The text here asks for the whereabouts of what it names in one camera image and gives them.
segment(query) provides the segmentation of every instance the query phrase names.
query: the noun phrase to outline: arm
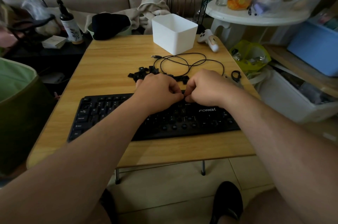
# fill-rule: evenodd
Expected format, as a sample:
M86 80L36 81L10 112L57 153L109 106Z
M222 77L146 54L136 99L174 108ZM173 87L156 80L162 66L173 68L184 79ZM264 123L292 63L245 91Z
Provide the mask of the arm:
M104 120L0 190L0 223L84 220L141 123L182 99L169 76L139 80L135 94Z
M218 73L192 77L186 101L225 108L236 120L278 191L306 223L338 219L338 149L307 132Z

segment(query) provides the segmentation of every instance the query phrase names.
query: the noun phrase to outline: forev logo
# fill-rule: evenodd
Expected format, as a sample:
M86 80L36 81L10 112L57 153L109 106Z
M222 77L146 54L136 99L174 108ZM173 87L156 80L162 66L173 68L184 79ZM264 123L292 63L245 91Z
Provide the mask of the forev logo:
M209 108L209 109L200 109L199 112L205 112L205 111L216 111L216 108Z

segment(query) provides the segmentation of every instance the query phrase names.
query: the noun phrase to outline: green trash can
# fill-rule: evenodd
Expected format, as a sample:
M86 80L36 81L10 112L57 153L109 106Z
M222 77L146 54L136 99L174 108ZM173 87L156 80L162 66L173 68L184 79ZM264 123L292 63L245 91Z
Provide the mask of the green trash can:
M0 176L27 159L55 103L33 68L0 58Z

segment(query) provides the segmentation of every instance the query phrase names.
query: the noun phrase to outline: white controller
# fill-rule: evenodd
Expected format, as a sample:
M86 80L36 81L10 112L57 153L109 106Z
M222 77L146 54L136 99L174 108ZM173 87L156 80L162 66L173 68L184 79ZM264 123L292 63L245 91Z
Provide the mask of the white controller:
M218 52L218 44L216 43L216 40L214 38L214 35L212 34L211 30L205 30L199 38L197 38L197 42L199 43L207 43L209 47L212 49L213 52Z

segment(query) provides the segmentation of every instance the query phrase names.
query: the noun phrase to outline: blue box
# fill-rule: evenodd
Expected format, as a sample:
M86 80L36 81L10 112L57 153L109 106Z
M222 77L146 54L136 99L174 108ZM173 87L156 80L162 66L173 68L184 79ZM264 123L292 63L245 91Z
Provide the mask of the blue box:
M338 76L338 32L306 21L287 49L324 75Z

